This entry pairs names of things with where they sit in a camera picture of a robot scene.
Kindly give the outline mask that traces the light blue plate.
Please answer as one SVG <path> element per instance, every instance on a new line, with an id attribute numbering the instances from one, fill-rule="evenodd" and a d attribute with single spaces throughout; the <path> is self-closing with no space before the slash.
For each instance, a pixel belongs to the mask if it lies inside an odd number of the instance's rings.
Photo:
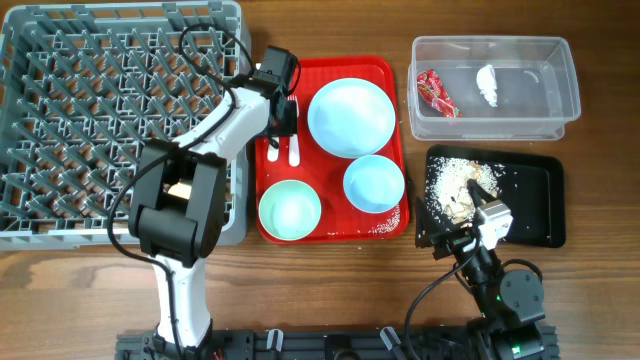
<path id="1" fill-rule="evenodd" d="M 396 115 L 390 97 L 379 86 L 360 78 L 342 78 L 316 92 L 307 123 L 325 152 L 356 159 L 384 148 L 395 132 Z"/>

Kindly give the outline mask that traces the light blue bowl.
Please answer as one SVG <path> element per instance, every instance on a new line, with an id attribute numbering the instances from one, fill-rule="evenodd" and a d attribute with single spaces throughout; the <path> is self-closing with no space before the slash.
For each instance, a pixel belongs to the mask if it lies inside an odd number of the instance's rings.
<path id="1" fill-rule="evenodd" d="M 354 160 L 343 177 L 343 191 L 358 210 L 380 214 L 391 210 L 402 199 L 405 179 L 399 166 L 381 155 Z"/>

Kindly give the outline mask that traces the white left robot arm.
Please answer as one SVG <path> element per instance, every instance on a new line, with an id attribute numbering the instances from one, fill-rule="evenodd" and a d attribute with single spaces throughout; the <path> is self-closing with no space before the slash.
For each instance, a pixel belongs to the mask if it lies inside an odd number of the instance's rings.
<path id="1" fill-rule="evenodd" d="M 158 280 L 161 320 L 153 341 L 167 357 L 200 359 L 213 351 L 204 267 L 224 225 L 227 167 L 252 139 L 293 133 L 292 88 L 288 80 L 239 75 L 193 129 L 143 148 L 128 230 Z"/>

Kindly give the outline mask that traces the white plastic fork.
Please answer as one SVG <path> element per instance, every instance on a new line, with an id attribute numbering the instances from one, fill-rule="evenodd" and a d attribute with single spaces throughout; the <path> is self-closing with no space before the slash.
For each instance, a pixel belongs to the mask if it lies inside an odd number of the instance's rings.
<path id="1" fill-rule="evenodd" d="M 287 97 L 288 101 L 293 101 L 296 107 L 296 116 L 300 115 L 298 98 L 296 95 L 289 95 Z M 299 140 L 298 135 L 293 134 L 289 140 L 289 156 L 288 162 L 291 167 L 297 167 L 300 165 L 300 148 L 299 148 Z"/>

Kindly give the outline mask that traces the food scraps and rice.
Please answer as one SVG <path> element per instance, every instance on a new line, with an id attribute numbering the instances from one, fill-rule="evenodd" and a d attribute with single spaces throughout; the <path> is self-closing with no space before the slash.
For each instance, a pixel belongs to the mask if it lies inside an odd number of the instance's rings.
<path id="1" fill-rule="evenodd" d="M 426 181 L 428 205 L 444 214 L 453 225 L 462 225 L 474 217 L 476 206 L 467 182 L 473 179 L 492 196 L 500 192 L 497 178 L 489 165 L 462 158 L 434 157 L 428 170 L 434 175 Z"/>

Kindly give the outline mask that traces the white napkin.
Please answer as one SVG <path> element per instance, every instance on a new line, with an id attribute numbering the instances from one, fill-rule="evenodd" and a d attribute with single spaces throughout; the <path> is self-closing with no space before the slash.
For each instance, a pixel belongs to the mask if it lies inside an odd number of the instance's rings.
<path id="1" fill-rule="evenodd" d="M 487 64 L 478 70 L 476 84 L 486 102 L 491 107 L 496 107 L 498 102 L 497 81 L 495 70 L 491 64 Z"/>

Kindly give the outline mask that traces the white plastic spoon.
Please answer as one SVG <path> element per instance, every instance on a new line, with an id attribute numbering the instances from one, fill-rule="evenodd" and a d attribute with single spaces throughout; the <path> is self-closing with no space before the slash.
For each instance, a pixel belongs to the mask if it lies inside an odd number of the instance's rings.
<path id="1" fill-rule="evenodd" d="M 267 160 L 269 162 L 276 162 L 279 158 L 279 144 L 270 143 L 267 150 Z"/>

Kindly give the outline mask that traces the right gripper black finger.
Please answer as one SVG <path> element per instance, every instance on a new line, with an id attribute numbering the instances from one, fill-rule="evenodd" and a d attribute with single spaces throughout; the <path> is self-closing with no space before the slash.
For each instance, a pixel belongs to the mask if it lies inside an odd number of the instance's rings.
<path id="1" fill-rule="evenodd" d="M 495 197 L 484 190 L 474 179 L 467 181 L 467 189 L 475 206 L 482 206 L 495 200 Z"/>
<path id="2" fill-rule="evenodd" d="M 438 246 L 444 233 L 440 217 L 431 213 L 424 200 L 417 197 L 414 204 L 416 217 L 415 246 L 428 248 Z"/>

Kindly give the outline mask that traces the light green bowl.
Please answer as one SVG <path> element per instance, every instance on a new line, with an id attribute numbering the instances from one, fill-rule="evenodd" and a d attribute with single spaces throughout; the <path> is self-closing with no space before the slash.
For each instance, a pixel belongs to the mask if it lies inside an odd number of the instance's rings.
<path id="1" fill-rule="evenodd" d="M 270 186 L 258 204 L 263 229 L 282 241 L 297 241 L 318 226 L 322 205 L 316 191 L 299 180 L 283 180 Z"/>

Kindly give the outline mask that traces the yellow plastic cup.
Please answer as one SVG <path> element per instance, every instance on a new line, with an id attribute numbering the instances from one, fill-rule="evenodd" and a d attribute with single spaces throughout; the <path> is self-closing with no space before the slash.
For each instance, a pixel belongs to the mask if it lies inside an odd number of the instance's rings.
<path id="1" fill-rule="evenodd" d="M 167 193 L 171 196 L 188 200 L 191 196 L 192 186 L 190 183 L 178 182 L 167 188 Z"/>

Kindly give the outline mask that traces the red snack wrapper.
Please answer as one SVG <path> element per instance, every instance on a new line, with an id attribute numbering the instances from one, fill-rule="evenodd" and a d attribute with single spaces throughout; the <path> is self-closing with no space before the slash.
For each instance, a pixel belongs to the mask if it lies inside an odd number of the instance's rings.
<path id="1" fill-rule="evenodd" d="M 459 108 L 448 94 L 442 80 L 434 69 L 418 74 L 416 84 L 419 96 L 432 108 L 447 118 L 461 116 Z"/>

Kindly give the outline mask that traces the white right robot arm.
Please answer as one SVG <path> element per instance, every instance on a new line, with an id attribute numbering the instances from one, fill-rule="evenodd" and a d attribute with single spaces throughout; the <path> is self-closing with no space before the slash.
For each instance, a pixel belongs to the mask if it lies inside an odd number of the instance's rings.
<path id="1" fill-rule="evenodd" d="M 466 188 L 475 207 L 469 225 L 440 234 L 417 235 L 417 247 L 431 247 L 436 260 L 452 256 L 455 263 L 410 305 L 404 323 L 409 355 L 421 357 L 411 340 L 411 319 L 417 306 L 437 286 L 456 277 L 465 284 L 481 312 L 481 317 L 470 321 L 463 330 L 462 347 L 470 358 L 554 358 L 558 354 L 554 330 L 540 324 L 545 318 L 540 269 L 522 259 L 502 262 L 495 252 L 511 228 L 511 210 L 473 179 L 466 182 Z"/>

